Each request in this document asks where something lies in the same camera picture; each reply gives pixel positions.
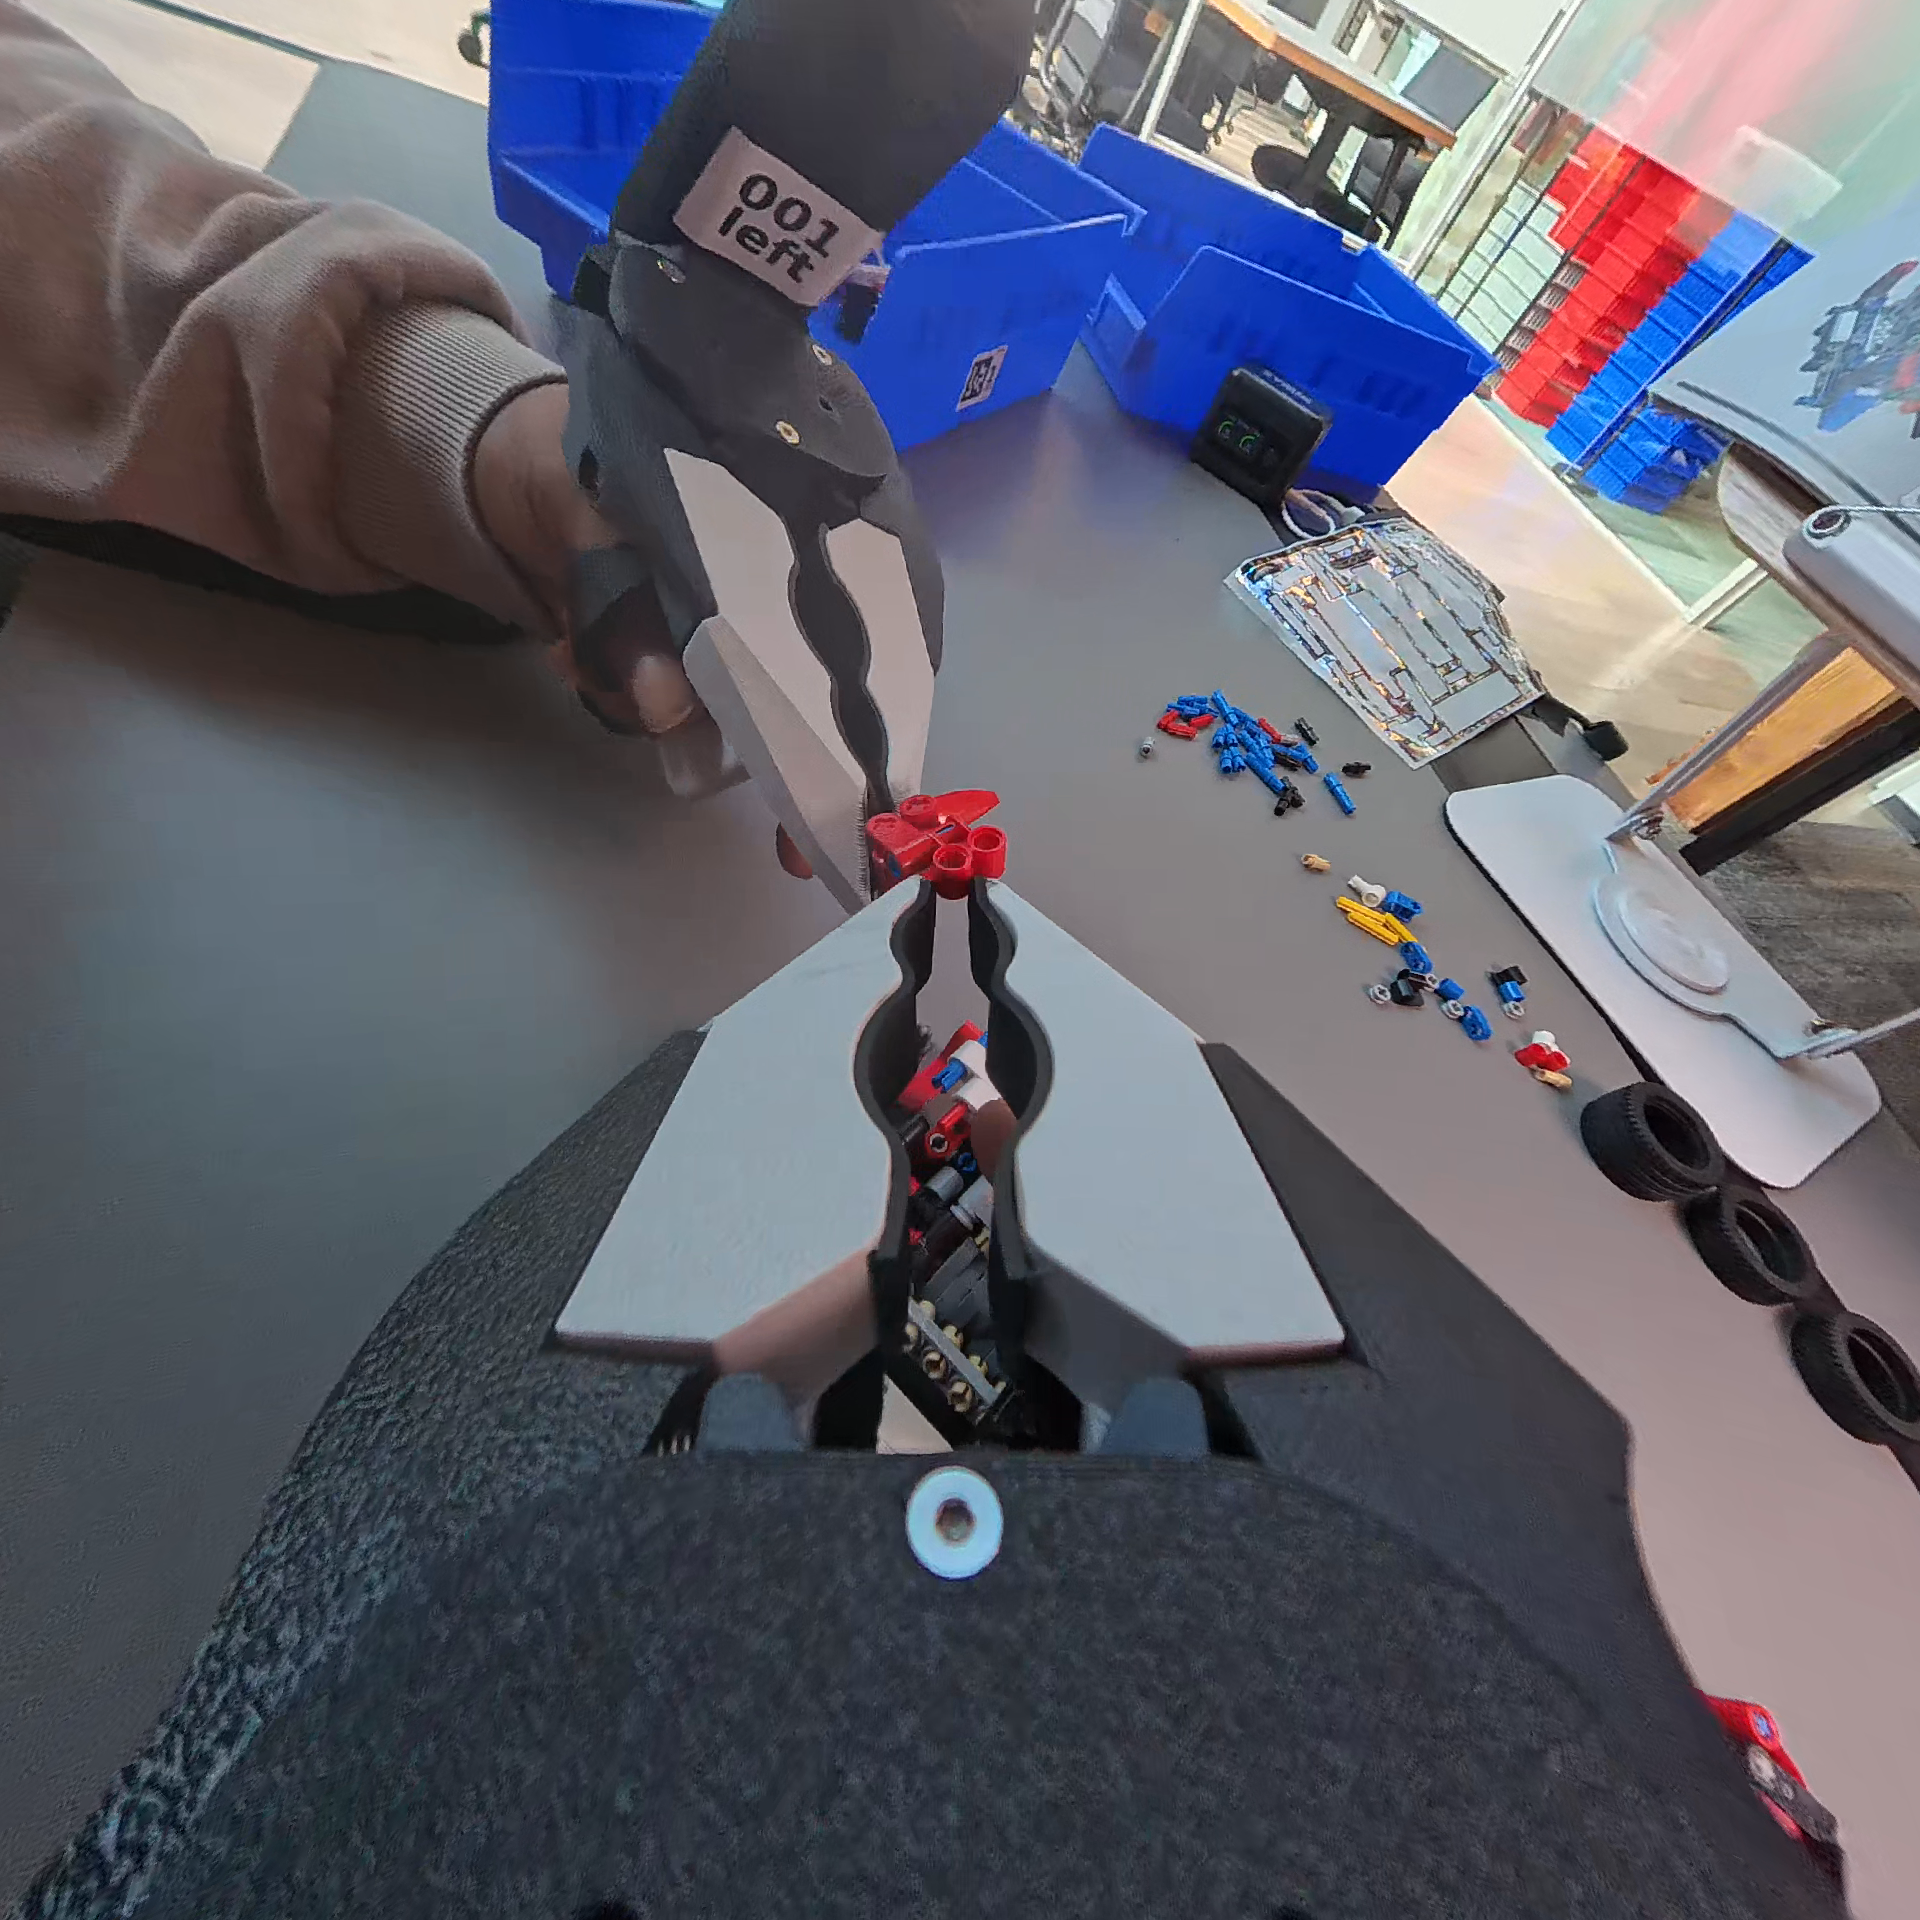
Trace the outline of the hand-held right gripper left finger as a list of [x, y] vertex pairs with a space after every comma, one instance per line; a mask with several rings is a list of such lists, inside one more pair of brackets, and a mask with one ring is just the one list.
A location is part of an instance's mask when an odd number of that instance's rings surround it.
[[552, 1339], [780, 1399], [800, 1447], [868, 1448], [906, 1243], [890, 1104], [916, 1070], [933, 887], [859, 908], [700, 1032]]

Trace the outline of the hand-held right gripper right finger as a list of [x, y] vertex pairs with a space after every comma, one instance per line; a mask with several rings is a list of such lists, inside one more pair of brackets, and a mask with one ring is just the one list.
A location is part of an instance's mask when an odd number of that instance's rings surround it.
[[1053, 1447], [1096, 1451], [1130, 1392], [1342, 1356], [1332, 1305], [1202, 1037], [1021, 900], [974, 879], [987, 1001], [974, 1155], [991, 1327]]

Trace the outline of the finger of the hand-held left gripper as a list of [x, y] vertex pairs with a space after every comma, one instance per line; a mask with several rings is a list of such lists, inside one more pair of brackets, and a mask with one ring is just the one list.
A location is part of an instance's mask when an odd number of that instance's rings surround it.
[[938, 613], [924, 607], [902, 535], [848, 519], [797, 536], [788, 605], [792, 696], [858, 781], [861, 815], [922, 791], [938, 679]]
[[878, 718], [858, 679], [867, 633], [824, 527], [792, 529], [716, 461], [680, 447], [662, 460], [711, 592], [688, 679], [813, 877], [858, 911], [872, 897]]

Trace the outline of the toy brick vehicle model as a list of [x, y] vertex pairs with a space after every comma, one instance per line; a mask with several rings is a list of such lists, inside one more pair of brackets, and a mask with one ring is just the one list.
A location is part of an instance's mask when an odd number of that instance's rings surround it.
[[[976, 879], [1003, 876], [997, 795], [958, 789], [911, 795], [867, 825], [878, 896], [927, 885], [935, 904], [965, 904]], [[883, 1326], [890, 1385], [951, 1447], [1035, 1448], [1040, 1393], [1024, 1382], [991, 1313], [995, 1189], [976, 1116], [995, 1101], [990, 1027], [970, 1019], [935, 1040], [911, 1024], [901, 1068], [879, 1078], [879, 1116], [902, 1149], [898, 1310]]]

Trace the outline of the person's left forearm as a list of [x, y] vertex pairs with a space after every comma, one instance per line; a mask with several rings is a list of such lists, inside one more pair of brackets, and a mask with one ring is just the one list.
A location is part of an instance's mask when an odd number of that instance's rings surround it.
[[488, 268], [214, 157], [55, 24], [3, 16], [5, 516], [552, 635], [474, 494], [499, 414], [563, 380]]

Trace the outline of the grey desk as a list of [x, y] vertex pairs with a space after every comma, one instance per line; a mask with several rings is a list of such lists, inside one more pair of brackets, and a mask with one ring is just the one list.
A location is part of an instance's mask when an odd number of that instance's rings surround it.
[[[126, 1915], [1916, 1915], [1916, 1470], [1328, 851], [1584, 989], [1382, 767], [1287, 838], [1166, 693], [1357, 725], [1259, 516], [1090, 376], [907, 460], [927, 771], [1206, 1045], [1342, 1356], [951, 1447], [557, 1313], [701, 1028], [855, 911], [527, 645], [46, 551], [5, 622], [5, 1903]], [[1701, 1694], [1759, 1703], [1835, 1851]]]

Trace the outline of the person's left hand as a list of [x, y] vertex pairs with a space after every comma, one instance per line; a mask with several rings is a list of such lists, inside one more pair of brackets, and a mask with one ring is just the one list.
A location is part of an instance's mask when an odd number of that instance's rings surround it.
[[619, 735], [669, 735], [703, 718], [654, 589], [635, 589], [602, 639], [571, 622], [575, 559], [614, 547], [565, 453], [566, 382], [511, 398], [470, 454], [470, 502], [486, 536], [536, 609], [534, 633], [563, 683]]

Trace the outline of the blue plastic bin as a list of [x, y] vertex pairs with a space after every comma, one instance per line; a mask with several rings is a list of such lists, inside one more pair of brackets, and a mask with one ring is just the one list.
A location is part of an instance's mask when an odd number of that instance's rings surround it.
[[1120, 127], [1078, 165], [1142, 213], [1083, 325], [1132, 415], [1188, 436], [1261, 368], [1330, 415], [1316, 469], [1381, 489], [1496, 373], [1389, 255], [1284, 198]]
[[1142, 209], [1003, 119], [815, 317], [894, 445], [1053, 389]]
[[696, 5], [494, 3], [486, 155], [496, 216], [566, 299], [716, 14]]

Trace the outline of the scatter of mixed brick pieces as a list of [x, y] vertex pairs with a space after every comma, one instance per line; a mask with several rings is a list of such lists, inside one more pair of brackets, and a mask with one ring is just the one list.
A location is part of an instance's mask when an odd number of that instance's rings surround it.
[[1412, 926], [1424, 910], [1410, 896], [1354, 876], [1335, 887], [1332, 902], [1351, 928], [1389, 951], [1391, 966], [1366, 987], [1370, 1001], [1410, 1011], [1431, 1001], [1471, 1041], [1493, 1045], [1496, 1024], [1467, 997], [1461, 982], [1437, 968]]

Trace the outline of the pile of blue brick pins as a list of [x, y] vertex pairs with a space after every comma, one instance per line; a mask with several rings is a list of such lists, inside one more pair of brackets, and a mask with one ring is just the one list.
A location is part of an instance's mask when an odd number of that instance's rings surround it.
[[1278, 820], [1304, 811], [1311, 792], [1318, 792], [1338, 819], [1355, 819], [1354, 781], [1372, 773], [1365, 760], [1351, 760], [1342, 771], [1326, 765], [1316, 756], [1316, 733], [1308, 723], [1282, 729], [1219, 687], [1168, 700], [1151, 729], [1133, 742], [1133, 760], [1151, 764], [1172, 742], [1206, 750], [1219, 781], [1263, 791], [1263, 807]]

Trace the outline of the small black device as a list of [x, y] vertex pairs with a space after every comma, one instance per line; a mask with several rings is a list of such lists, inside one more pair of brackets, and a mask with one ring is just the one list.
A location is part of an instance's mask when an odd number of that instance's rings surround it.
[[1220, 380], [1188, 460], [1261, 510], [1276, 510], [1311, 467], [1332, 411], [1270, 368], [1239, 365]]

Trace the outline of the building instruction booklet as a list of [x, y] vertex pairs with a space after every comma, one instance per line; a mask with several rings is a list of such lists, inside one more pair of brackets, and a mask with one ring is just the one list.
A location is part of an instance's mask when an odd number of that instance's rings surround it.
[[1360, 516], [1226, 588], [1407, 765], [1546, 696], [1499, 589], [1415, 519]]

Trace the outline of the wooden background table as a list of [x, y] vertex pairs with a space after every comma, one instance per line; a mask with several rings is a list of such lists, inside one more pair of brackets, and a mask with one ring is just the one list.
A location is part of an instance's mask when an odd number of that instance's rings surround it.
[[1254, 3], [1204, 3], [1204, 7], [1232, 23], [1258, 51], [1291, 64], [1308, 80], [1332, 89], [1344, 102], [1342, 108], [1328, 108], [1332, 116], [1357, 123], [1360, 115], [1370, 112], [1382, 116], [1405, 137], [1422, 141], [1428, 151], [1443, 152], [1453, 149], [1456, 129], [1415, 104], [1398, 89], [1381, 83], [1379, 76], [1363, 71], [1349, 54], [1332, 46], [1332, 38], [1299, 19], [1278, 7]]

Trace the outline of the red and blue bin rack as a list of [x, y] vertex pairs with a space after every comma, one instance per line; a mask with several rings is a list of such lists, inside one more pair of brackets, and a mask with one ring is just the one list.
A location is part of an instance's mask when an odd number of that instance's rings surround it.
[[1811, 252], [1602, 129], [1579, 139], [1543, 198], [1562, 262], [1494, 398], [1546, 430], [1575, 483], [1663, 513], [1716, 467], [1726, 436], [1662, 407], [1652, 383]]

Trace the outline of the red brick panel piece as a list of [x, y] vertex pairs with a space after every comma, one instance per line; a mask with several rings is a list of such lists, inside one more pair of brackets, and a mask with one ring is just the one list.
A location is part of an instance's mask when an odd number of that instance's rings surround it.
[[1756, 1700], [1715, 1694], [1701, 1700], [1776, 1823], [1807, 1851], [1835, 1851], [1838, 1821], [1792, 1759], [1779, 1720]]

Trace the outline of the computer monitor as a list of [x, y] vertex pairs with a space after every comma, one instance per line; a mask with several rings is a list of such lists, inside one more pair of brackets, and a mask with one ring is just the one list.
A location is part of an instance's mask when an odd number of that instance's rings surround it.
[[1916, 511], [1917, 196], [1815, 252], [1650, 395], [1818, 501]]

